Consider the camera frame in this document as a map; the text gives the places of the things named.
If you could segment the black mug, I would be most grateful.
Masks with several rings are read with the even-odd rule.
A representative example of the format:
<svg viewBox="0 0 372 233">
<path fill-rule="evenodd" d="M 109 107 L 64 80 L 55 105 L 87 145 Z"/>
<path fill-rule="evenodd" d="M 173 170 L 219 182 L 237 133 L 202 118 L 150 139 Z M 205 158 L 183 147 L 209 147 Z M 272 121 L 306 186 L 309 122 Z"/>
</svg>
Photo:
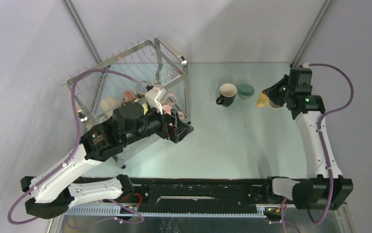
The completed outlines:
<svg viewBox="0 0 372 233">
<path fill-rule="evenodd" d="M 216 99 L 216 104 L 224 107 L 229 107 L 233 104 L 236 94 L 236 86 L 230 83 L 225 83 L 220 87 L 220 95 Z"/>
</svg>

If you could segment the pink faceted mug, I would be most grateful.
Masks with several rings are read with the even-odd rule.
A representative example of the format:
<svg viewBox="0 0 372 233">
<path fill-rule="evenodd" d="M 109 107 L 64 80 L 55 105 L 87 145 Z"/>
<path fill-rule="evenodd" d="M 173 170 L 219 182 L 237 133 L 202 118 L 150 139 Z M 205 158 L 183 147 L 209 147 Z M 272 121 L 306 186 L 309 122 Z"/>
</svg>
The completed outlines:
<svg viewBox="0 0 372 233">
<path fill-rule="evenodd" d="M 178 111 L 177 113 L 178 113 L 178 116 L 179 116 L 180 120 L 185 120 L 186 117 L 185 117 L 185 114 L 182 111 Z"/>
</svg>

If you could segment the yellow mug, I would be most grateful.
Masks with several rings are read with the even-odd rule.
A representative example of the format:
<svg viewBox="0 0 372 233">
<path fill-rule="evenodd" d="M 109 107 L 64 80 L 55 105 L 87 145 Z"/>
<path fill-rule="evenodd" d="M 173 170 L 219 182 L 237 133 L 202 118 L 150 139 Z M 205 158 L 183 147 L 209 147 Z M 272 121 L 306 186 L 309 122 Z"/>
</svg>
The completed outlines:
<svg viewBox="0 0 372 233">
<path fill-rule="evenodd" d="M 265 92 L 262 90 L 260 93 L 259 93 L 259 97 L 258 97 L 258 100 L 256 102 L 256 106 L 258 108 L 264 108 L 264 107 L 270 107 L 272 109 L 280 109 L 281 106 L 273 103 L 269 97 L 265 94 Z"/>
</svg>

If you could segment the mint green mug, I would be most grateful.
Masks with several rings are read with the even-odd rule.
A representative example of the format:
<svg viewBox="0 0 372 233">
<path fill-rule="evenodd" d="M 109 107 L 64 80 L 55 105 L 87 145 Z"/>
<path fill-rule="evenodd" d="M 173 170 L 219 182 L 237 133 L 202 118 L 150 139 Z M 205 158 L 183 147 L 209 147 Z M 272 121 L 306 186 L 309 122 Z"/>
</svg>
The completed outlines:
<svg viewBox="0 0 372 233">
<path fill-rule="evenodd" d="M 241 100 L 249 100 L 255 93 L 255 88 L 249 84 L 241 84 L 237 87 L 237 94 Z"/>
</svg>

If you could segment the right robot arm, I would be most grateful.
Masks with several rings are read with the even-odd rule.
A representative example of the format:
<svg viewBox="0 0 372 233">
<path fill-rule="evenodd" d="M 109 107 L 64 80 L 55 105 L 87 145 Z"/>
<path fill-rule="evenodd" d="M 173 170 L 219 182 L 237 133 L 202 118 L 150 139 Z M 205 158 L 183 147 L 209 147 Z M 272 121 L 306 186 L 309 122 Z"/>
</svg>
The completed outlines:
<svg viewBox="0 0 372 233">
<path fill-rule="evenodd" d="M 299 129 L 306 158 L 306 179 L 272 178 L 262 190 L 265 201 L 291 200 L 297 209 L 337 210 L 352 192 L 351 179 L 344 178 L 328 140 L 325 106 L 312 94 L 312 70 L 291 68 L 278 83 L 263 91 L 269 101 L 287 107 Z"/>
</svg>

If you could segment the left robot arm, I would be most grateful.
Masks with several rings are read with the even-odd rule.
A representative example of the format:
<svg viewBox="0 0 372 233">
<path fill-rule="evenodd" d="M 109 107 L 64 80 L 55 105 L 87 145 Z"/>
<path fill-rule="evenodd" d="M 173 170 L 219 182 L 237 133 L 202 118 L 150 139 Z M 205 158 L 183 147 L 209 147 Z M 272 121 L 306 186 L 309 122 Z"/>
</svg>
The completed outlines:
<svg viewBox="0 0 372 233">
<path fill-rule="evenodd" d="M 157 135 L 179 143 L 192 131 L 193 127 L 176 110 L 162 114 L 156 108 L 145 111 L 137 102 L 125 103 L 109 119 L 87 131 L 71 153 L 50 171 L 22 178 L 22 190 L 31 196 L 25 202 L 26 213 L 51 219 L 92 201 L 128 202 L 133 198 L 134 187 L 127 175 L 94 178 L 87 183 L 78 182 L 78 178 L 144 138 Z"/>
</svg>

